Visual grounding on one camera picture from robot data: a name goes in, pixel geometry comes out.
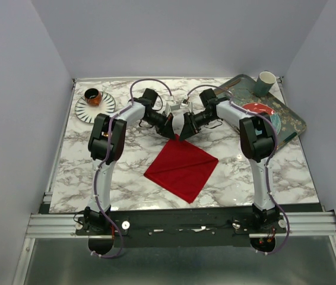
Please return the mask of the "red cloth napkin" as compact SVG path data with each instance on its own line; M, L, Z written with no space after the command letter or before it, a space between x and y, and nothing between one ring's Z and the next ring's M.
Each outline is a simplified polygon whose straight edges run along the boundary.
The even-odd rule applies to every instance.
M218 159L187 141L169 140L144 176L183 199L194 202L218 164Z

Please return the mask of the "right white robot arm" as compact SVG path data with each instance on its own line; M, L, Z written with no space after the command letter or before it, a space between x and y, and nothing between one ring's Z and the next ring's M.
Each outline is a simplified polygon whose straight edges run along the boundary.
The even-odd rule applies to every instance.
M186 112L179 139L186 140L198 134L202 126L218 119L239 126L240 147L252 169L254 198L252 228L266 232L280 217L280 209L272 196L272 171L269 163L277 150L277 132L269 114L256 113L238 106L232 99L217 97L209 88L199 95L204 110L197 114Z

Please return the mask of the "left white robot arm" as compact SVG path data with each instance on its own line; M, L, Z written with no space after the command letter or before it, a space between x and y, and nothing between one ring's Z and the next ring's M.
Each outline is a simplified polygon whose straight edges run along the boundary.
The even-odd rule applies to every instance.
M136 121L145 121L156 133L168 139L175 139L173 115L163 115L153 109L158 98L157 92L145 89L143 95L131 99L120 111L111 115L98 114L88 142L93 159L93 186L88 206L84 209L84 222L91 230L102 235L109 230L111 222L110 188L116 162L125 146L126 129Z

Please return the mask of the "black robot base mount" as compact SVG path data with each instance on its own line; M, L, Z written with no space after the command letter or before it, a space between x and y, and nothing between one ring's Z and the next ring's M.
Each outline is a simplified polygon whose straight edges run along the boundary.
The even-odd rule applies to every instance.
M275 248L275 236L286 233L278 208L255 206L183 210L111 211L89 207L74 215L75 234L87 237L92 254L117 254L131 248L254 246Z

